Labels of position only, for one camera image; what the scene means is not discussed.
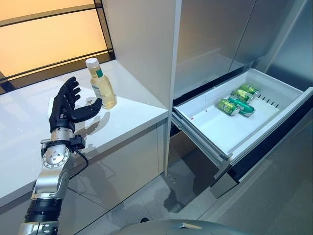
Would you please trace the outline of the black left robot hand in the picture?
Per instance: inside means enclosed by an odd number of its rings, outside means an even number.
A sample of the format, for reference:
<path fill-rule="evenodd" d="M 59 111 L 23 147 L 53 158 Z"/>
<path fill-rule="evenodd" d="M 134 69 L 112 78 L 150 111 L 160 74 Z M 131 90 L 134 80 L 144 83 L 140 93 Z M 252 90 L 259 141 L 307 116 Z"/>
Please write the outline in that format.
<path fill-rule="evenodd" d="M 102 99 L 97 98 L 91 105 L 75 108 L 80 99 L 76 77 L 69 78 L 53 99 L 52 112 L 49 117 L 50 132 L 57 128 L 68 128 L 75 131 L 75 124 L 95 117 L 102 107 Z"/>

